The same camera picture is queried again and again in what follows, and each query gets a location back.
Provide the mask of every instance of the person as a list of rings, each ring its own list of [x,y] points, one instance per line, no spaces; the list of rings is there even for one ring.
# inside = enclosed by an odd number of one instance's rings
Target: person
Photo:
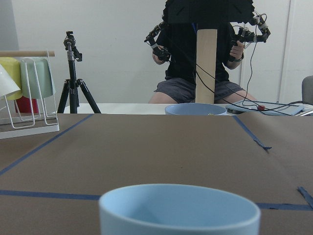
[[[214,103],[234,103],[244,97],[256,100],[236,83],[229,81],[225,66],[231,70],[240,65],[244,57],[244,44],[237,41],[231,44],[234,29],[230,23],[221,23],[217,29],[217,53],[215,72]],[[170,64],[165,72],[165,80],[158,83],[149,103],[189,103],[195,100],[196,88],[196,45],[197,31],[195,24],[170,24],[163,29],[156,40],[159,48],[166,47],[171,54]],[[230,62],[229,56],[235,57]],[[153,60],[164,64],[155,54]]]

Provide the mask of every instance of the person's hand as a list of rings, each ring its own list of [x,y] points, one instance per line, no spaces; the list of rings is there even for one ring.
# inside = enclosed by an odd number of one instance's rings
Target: person's hand
[[[160,59],[158,58],[158,56],[157,56],[157,55],[154,55],[153,53],[152,53],[152,58],[153,58],[153,60],[154,60],[158,65],[162,65],[162,64],[165,63],[164,60],[160,60]]]
[[[235,60],[240,60],[244,52],[244,44],[237,41],[237,46],[233,46],[230,50],[230,55],[235,57]]]

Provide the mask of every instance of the black t-shirt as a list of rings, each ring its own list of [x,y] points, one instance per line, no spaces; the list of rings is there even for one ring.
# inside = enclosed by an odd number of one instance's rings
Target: black t-shirt
[[[229,59],[233,34],[234,29],[229,23],[222,23],[217,30],[216,82],[229,81],[223,63],[226,64]],[[192,24],[170,24],[160,32],[156,43],[168,48],[171,53],[171,62],[166,76],[180,77],[195,83],[197,35]]]

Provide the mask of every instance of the brown table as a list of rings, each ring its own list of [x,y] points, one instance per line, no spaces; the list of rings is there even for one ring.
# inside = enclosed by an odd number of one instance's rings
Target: brown table
[[[98,235],[99,196],[145,183],[247,197],[262,209],[261,235],[313,232],[297,190],[313,194],[313,117],[58,117],[59,132],[0,140],[1,235]]]

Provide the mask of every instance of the wall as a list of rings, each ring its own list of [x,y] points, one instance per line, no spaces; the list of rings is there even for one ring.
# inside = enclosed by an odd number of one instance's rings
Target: wall
[[[162,21],[165,1],[155,0],[12,0],[20,50],[54,50],[51,58],[56,99],[69,78],[66,31],[73,31],[83,61],[76,62],[82,78],[98,103],[146,103],[167,64],[156,65],[146,35]],[[311,0],[255,0],[266,13],[272,34],[257,44],[252,57],[253,75],[248,91],[263,101],[301,100],[301,82],[313,74],[310,42]],[[250,31],[254,28],[247,25]],[[234,82],[246,88],[250,57],[245,52],[241,68],[231,71]],[[82,92],[80,102],[86,102]]]

